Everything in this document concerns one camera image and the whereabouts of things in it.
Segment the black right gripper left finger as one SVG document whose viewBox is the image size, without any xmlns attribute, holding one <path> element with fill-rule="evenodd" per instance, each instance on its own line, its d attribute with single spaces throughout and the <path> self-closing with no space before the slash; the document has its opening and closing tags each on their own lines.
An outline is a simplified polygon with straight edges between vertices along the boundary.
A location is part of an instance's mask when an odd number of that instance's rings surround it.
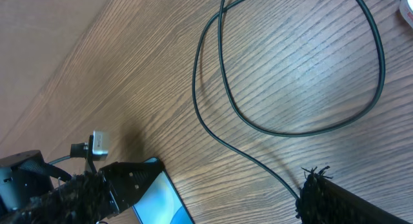
<svg viewBox="0 0 413 224">
<path fill-rule="evenodd" d="M 112 213 L 110 189 L 102 173 L 84 172 L 64 185 L 33 197 L 1 223 L 97 223 Z"/>
</svg>

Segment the blue Galaxy smartphone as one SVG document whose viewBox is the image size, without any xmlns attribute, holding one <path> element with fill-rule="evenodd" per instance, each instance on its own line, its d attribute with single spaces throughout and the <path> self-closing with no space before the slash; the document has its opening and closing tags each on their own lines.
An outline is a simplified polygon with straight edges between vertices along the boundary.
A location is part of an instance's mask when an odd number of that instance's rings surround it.
<svg viewBox="0 0 413 224">
<path fill-rule="evenodd" d="M 141 224 L 194 224 L 172 180 L 163 170 L 133 206 Z"/>
</svg>

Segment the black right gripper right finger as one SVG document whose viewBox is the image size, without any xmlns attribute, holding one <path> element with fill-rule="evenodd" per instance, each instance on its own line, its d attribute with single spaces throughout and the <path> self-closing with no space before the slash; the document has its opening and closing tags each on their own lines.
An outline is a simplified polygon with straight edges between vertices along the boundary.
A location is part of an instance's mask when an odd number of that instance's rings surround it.
<svg viewBox="0 0 413 224">
<path fill-rule="evenodd" d="M 305 170 L 306 181 L 296 200 L 302 224 L 409 224 L 330 181 L 327 166 Z"/>
</svg>

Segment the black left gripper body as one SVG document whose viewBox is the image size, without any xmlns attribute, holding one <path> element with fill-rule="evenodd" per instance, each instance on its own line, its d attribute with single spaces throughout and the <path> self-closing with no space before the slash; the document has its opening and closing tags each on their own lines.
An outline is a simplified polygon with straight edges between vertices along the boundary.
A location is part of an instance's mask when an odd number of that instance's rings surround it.
<svg viewBox="0 0 413 224">
<path fill-rule="evenodd" d="M 1 159 L 1 214 L 29 204 L 32 197 L 54 189 L 51 179 L 67 182 L 72 176 L 46 163 L 40 150 L 29 150 Z"/>
</svg>

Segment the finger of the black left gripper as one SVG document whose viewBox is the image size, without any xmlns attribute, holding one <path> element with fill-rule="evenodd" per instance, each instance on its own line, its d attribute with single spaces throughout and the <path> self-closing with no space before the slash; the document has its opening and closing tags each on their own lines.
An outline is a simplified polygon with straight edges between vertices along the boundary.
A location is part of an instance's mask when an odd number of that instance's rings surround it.
<svg viewBox="0 0 413 224">
<path fill-rule="evenodd" d="M 115 162 L 101 168 L 99 172 L 108 186 L 106 218 L 117 216 L 134 206 L 164 169 L 160 161 Z"/>
</svg>

